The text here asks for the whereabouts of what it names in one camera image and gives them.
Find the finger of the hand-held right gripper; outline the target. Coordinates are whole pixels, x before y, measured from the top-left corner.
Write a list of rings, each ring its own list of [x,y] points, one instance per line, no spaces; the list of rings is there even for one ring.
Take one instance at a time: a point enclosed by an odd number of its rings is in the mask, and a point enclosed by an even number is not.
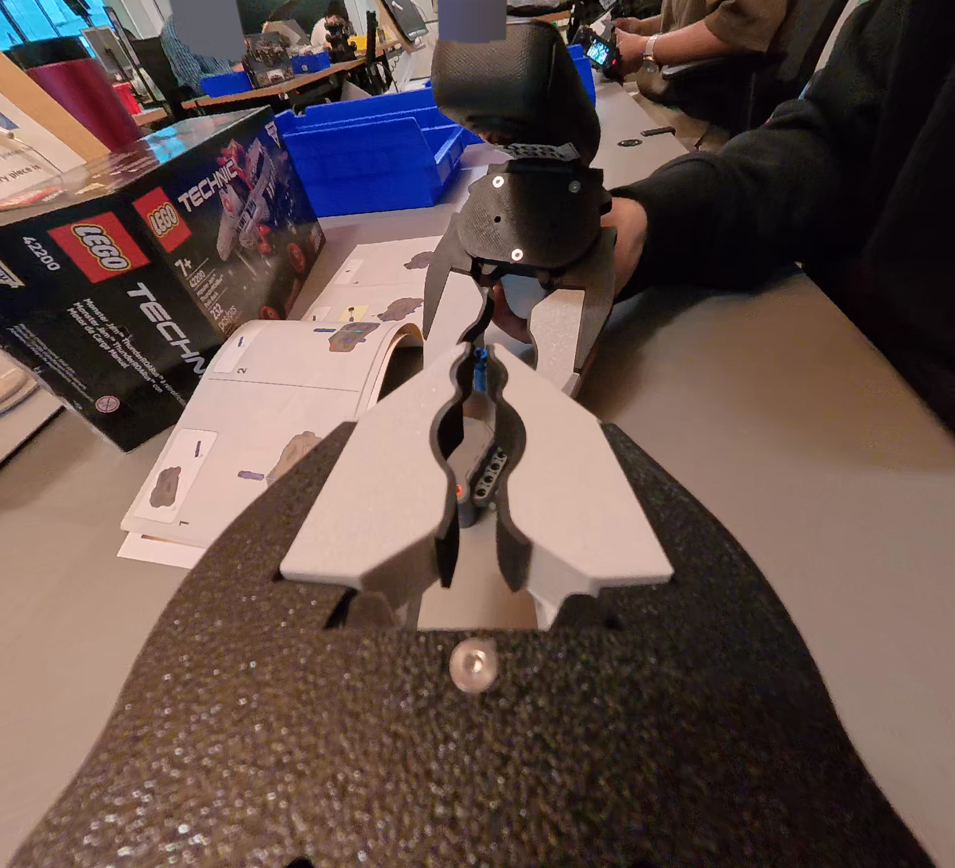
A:
[[[536,373],[568,396],[579,393],[583,375],[615,297],[616,229],[602,228],[578,262],[561,269],[534,267],[544,297],[527,327]]]
[[[493,300],[482,281],[491,265],[469,234],[468,221],[455,213],[431,258],[424,287],[424,361],[436,361],[463,342],[485,348]]]

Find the white paper sign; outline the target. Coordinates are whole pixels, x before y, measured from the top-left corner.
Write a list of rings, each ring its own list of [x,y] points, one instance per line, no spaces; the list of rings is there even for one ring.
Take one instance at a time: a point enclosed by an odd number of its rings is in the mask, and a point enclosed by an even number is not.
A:
[[[35,117],[1,96],[1,200],[21,199],[84,164]]]

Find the white paper sheet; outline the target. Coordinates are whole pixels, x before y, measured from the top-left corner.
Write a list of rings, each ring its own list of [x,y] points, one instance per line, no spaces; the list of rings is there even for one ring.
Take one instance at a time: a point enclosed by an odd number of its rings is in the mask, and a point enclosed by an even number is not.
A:
[[[190,544],[130,532],[125,536],[117,556],[129,561],[191,570],[205,552],[204,548]]]

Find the person's right forearm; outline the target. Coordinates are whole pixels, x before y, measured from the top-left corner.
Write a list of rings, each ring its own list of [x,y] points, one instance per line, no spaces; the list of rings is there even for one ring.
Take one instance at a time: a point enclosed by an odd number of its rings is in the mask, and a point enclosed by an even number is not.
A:
[[[809,90],[720,152],[676,158],[614,188],[648,215],[618,299],[652,287],[754,290],[784,267],[840,253],[851,229],[847,122],[841,102]]]

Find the building instruction booklet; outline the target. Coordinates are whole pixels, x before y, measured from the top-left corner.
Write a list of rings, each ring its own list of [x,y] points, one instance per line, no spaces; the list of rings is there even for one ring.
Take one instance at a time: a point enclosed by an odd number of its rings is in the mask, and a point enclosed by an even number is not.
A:
[[[359,244],[300,320],[240,327],[201,377],[125,534],[208,550],[330,432],[420,371],[438,241]]]

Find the black toy set box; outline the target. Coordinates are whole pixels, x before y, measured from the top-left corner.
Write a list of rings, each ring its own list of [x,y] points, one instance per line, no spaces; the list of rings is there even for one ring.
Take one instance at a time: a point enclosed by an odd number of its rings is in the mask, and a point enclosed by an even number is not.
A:
[[[271,110],[185,119],[2,195],[2,351],[128,453],[237,327],[287,316],[324,244]]]

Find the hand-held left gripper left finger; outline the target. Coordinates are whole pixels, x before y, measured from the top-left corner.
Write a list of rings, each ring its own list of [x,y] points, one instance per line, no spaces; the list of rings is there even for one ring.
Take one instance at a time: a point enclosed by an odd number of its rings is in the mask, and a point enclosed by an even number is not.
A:
[[[374,592],[451,585],[460,527],[449,457],[473,370],[472,346],[458,344],[361,416],[281,562],[284,579]]]

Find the person's black jacket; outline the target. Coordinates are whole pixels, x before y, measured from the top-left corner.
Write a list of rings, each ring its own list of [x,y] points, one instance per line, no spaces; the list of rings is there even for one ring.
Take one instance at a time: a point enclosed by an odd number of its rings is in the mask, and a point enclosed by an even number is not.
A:
[[[865,241],[822,290],[953,431],[953,0],[906,0],[863,185]]]

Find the wooden table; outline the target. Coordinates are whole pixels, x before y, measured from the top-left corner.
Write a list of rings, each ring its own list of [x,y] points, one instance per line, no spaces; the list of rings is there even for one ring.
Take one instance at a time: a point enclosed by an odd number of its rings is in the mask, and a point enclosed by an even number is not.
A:
[[[321,91],[325,86],[328,86],[326,93],[334,91],[336,87],[343,85],[351,74],[367,71],[369,67],[364,53],[360,52],[351,61],[332,64],[328,69],[320,72],[296,75],[292,79],[271,86],[240,94],[203,96],[186,100],[183,103],[183,109],[195,114],[214,114],[266,107],[271,110],[292,108],[304,104],[305,94],[316,90]]]

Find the large blue storage bin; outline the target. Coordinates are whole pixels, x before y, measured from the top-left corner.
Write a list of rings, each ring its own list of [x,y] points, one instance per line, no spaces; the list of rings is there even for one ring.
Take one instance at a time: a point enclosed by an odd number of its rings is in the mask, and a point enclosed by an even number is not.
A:
[[[457,124],[412,117],[285,131],[284,143],[316,217],[438,205],[466,148]]]

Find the dark red cylinder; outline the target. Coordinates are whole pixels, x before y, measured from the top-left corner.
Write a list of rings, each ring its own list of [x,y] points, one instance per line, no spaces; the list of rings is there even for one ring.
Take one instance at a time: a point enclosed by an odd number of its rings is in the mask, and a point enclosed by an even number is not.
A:
[[[111,152],[142,137],[137,122],[96,60],[48,63],[29,69],[27,74]]]

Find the brown cardboard board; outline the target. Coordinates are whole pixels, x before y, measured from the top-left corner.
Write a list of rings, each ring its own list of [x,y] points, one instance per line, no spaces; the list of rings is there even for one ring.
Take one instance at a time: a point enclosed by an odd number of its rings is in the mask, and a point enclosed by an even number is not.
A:
[[[52,134],[82,161],[102,158],[109,149],[18,65],[1,54],[1,94],[6,104]]]

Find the person's right hand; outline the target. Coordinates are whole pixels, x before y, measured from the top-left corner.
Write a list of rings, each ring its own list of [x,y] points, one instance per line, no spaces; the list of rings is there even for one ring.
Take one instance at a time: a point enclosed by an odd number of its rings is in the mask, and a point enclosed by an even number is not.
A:
[[[601,217],[603,228],[615,231],[614,298],[620,297],[633,276],[648,236],[648,215],[643,206],[628,197],[614,195],[610,210]],[[504,280],[492,290],[494,301],[493,323],[505,334],[525,345],[531,338],[526,315],[517,314],[508,303]]]

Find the grey toy brick motor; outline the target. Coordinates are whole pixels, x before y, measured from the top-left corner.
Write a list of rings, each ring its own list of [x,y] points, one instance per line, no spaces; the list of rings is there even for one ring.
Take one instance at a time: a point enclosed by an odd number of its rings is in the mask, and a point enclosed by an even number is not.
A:
[[[446,460],[449,494],[455,500],[456,526],[473,526],[495,500],[508,456],[488,423],[448,415],[438,424],[438,449]]]

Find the pale round object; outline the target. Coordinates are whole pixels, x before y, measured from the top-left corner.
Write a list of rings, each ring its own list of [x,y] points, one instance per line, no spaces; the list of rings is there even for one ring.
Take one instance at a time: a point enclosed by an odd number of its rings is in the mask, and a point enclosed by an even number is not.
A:
[[[1,352],[1,415],[26,401],[38,389],[32,372]]]

